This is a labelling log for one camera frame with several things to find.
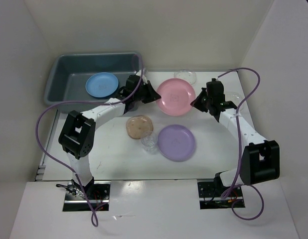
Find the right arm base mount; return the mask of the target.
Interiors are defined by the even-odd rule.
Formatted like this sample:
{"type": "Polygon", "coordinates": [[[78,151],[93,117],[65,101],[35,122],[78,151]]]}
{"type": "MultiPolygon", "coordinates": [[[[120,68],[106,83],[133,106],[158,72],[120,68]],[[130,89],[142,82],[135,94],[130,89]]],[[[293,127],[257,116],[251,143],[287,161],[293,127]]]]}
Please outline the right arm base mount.
{"type": "Polygon", "coordinates": [[[214,179],[198,180],[197,187],[201,210],[230,209],[232,205],[233,208],[245,207],[243,193],[240,187],[234,189],[225,199],[221,199],[221,194],[227,188],[216,183],[214,179]]]}

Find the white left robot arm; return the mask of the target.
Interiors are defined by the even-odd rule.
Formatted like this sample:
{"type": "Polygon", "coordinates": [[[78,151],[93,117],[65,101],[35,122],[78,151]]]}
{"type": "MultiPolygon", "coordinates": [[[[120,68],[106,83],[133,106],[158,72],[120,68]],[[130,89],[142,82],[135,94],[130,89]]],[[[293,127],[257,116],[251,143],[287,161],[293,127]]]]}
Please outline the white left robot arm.
{"type": "Polygon", "coordinates": [[[113,98],[91,110],[71,111],[68,114],[58,142],[74,170],[72,183],[81,198],[89,199],[94,193],[94,177],[88,154],[94,144],[95,131],[108,121],[131,111],[138,102],[148,104],[160,98],[150,81],[130,75],[113,98]]]}

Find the pink plastic plate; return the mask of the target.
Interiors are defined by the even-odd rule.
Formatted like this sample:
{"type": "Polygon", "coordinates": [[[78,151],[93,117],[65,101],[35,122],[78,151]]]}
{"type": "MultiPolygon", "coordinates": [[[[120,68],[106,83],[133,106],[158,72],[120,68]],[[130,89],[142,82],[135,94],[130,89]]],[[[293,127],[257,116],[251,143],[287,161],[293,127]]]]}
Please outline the pink plastic plate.
{"type": "Polygon", "coordinates": [[[162,82],[157,88],[161,96],[156,100],[159,109],[169,116],[182,116],[191,109],[195,100],[195,90],[190,83],[179,78],[172,78],[162,82]]]}

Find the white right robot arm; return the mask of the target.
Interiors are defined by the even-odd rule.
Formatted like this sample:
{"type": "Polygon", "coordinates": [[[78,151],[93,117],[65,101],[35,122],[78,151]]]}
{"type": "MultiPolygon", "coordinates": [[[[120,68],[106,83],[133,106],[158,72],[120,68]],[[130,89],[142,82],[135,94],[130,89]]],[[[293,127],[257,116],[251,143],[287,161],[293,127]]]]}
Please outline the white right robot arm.
{"type": "Polygon", "coordinates": [[[216,174],[214,192],[227,197],[235,186],[254,185],[278,179],[280,147],[267,140],[241,116],[238,107],[225,99],[223,84],[213,78],[191,103],[201,112],[210,113],[238,141],[238,165],[216,174]]]}

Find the blue plastic plate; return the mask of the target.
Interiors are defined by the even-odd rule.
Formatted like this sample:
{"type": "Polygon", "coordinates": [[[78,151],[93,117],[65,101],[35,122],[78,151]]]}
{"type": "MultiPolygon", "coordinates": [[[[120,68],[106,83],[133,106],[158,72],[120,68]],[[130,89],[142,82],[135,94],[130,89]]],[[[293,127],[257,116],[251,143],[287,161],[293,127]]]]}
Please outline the blue plastic plate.
{"type": "Polygon", "coordinates": [[[105,98],[112,95],[119,86],[118,78],[108,72],[92,75],[86,82],[85,88],[89,95],[95,98],[105,98]]]}

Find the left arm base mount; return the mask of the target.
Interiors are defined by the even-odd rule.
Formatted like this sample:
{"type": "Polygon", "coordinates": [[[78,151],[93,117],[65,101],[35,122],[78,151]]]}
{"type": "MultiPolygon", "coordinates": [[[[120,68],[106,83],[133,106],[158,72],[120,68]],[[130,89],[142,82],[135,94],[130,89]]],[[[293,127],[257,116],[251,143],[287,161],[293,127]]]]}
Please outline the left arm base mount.
{"type": "MultiPolygon", "coordinates": [[[[84,194],[80,189],[75,188],[72,182],[56,184],[56,187],[65,190],[64,212],[84,212],[90,210],[84,194]]],[[[110,187],[110,181],[95,181],[94,185],[87,191],[87,196],[93,209],[97,211],[109,210],[110,187]]]]}

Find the clear plastic cup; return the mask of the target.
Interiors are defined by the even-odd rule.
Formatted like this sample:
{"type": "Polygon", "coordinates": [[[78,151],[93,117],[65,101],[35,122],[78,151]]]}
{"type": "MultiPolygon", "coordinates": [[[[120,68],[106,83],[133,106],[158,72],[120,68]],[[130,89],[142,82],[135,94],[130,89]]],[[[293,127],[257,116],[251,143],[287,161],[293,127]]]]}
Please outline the clear plastic cup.
{"type": "Polygon", "coordinates": [[[145,151],[152,152],[156,150],[158,139],[153,131],[146,131],[143,133],[140,141],[145,151]]]}

